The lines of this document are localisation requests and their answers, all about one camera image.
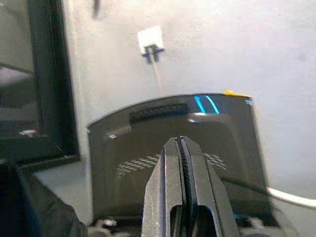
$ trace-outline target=dark fabric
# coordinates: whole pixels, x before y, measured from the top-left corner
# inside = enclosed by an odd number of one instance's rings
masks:
[[[0,165],[0,227],[7,237],[86,237],[74,209],[35,176]]]

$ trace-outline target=white wall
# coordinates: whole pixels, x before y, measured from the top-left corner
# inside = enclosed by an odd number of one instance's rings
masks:
[[[137,41],[138,31],[154,25],[163,31],[165,94],[230,88],[252,95],[270,186],[316,197],[315,0],[101,2],[94,20],[92,0],[64,0],[88,199],[86,125],[160,96]]]

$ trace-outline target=black monitor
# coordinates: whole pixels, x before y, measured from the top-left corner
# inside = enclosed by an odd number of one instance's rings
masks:
[[[234,214],[272,216],[248,97],[198,94],[151,100],[107,115],[88,131],[95,219],[141,216],[145,186],[161,148],[179,136],[200,145],[225,185]]]

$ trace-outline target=white cable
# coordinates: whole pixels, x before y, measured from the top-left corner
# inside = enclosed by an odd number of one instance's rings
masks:
[[[295,196],[272,188],[268,188],[268,192],[271,197],[287,202],[289,204],[316,209],[315,199],[308,199],[304,197]]]
[[[159,87],[160,93],[163,96],[162,80],[161,80],[161,76],[160,76],[160,73],[159,73],[156,61],[155,61],[155,52],[150,47],[150,48],[148,48],[148,53],[149,53],[149,56],[150,56],[150,61],[152,62],[152,65],[153,65],[153,69],[154,69],[154,73],[155,73],[155,77],[156,77],[156,80],[157,80],[157,83],[158,83],[158,87]]]

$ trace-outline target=blue led light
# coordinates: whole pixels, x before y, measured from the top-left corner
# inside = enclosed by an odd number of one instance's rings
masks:
[[[206,98],[206,99],[208,99],[208,101],[213,106],[213,109],[214,109],[215,113],[219,115],[219,111],[218,111],[216,105],[214,104],[214,102],[212,101],[212,99],[208,95],[196,95],[194,98],[195,98],[195,100],[197,102],[197,105],[199,106],[199,109],[201,110],[201,113],[206,114],[205,108],[204,108],[204,106],[203,106],[203,104],[201,102],[201,98]]]

